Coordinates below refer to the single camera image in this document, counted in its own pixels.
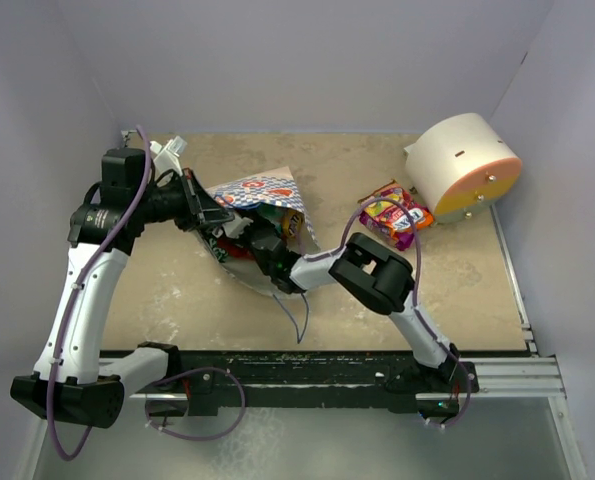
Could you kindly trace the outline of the blue checkered paper bag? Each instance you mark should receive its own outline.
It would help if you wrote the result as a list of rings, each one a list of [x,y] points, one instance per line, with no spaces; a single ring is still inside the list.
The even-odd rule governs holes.
[[[234,241],[247,247],[254,259],[232,258],[219,263],[220,266],[234,280],[273,298],[292,322],[296,341],[302,342],[309,326],[310,303],[305,291],[290,283],[288,276],[299,257],[318,253],[320,245],[291,170],[288,167],[268,170],[209,187],[207,191],[221,205],[233,209],[234,219],[251,220]],[[282,232],[281,222],[286,209],[304,214],[305,221],[297,238],[287,238]],[[221,226],[202,233],[224,236]]]

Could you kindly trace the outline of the yellow candy snack packet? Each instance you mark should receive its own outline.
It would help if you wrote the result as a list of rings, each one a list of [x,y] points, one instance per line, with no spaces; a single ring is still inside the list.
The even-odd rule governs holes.
[[[370,196],[362,199],[361,203],[381,197],[392,199],[404,206],[415,220],[418,230],[430,227],[434,223],[430,210],[418,203],[412,194],[395,180],[379,187]],[[380,200],[366,206],[359,216],[359,221],[393,245],[403,244],[403,249],[414,240],[408,217],[402,209],[390,202]]]

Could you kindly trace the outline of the red Doritos bag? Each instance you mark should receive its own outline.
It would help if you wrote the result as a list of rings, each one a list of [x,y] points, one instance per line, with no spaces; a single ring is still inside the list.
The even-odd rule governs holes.
[[[217,245],[220,249],[226,252],[228,257],[246,260],[254,259],[254,256],[247,247],[239,245],[231,238],[220,237],[217,240]]]

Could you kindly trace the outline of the magenta snack packet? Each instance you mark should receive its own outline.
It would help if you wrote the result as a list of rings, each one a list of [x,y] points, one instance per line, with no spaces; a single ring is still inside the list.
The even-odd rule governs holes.
[[[359,221],[380,240],[399,251],[408,249],[414,241],[410,221],[398,208],[387,209],[377,215],[363,211]]]

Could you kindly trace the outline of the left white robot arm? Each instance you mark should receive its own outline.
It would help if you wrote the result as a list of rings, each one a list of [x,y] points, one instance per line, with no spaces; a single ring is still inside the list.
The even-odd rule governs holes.
[[[50,424],[108,428],[127,397],[150,385],[171,392],[182,382],[181,354],[173,345],[145,342],[113,364],[100,364],[113,294],[146,225],[173,222],[183,232],[203,232],[234,218],[190,169],[163,186],[152,180],[152,170],[141,149],[108,150],[100,182],[71,216],[53,327],[31,374],[15,377],[10,389],[15,401]]]

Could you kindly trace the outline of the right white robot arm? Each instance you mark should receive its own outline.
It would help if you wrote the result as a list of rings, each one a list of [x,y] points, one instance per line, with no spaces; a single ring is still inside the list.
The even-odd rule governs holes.
[[[285,294],[338,284],[366,309],[388,317],[413,352],[423,383],[444,391],[457,379],[458,351],[418,303],[412,265],[400,255],[355,233],[341,249],[300,255],[271,227],[253,226],[246,247],[261,272]]]

